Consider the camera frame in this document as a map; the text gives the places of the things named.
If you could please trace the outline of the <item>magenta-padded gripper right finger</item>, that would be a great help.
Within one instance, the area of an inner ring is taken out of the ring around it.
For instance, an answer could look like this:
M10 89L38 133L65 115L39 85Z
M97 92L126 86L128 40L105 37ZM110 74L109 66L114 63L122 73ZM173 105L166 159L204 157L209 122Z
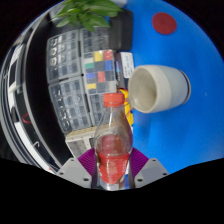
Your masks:
M129 159L128 182L130 188L140 188L157 181L169 172L156 158L149 159L136 148L132 149Z

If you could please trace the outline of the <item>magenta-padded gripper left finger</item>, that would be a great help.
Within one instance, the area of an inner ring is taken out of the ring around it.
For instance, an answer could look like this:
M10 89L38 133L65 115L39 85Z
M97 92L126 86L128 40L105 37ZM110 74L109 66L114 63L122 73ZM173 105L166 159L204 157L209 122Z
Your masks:
M84 188L96 188L98 173L95 150L89 149L79 158L69 158L56 175Z

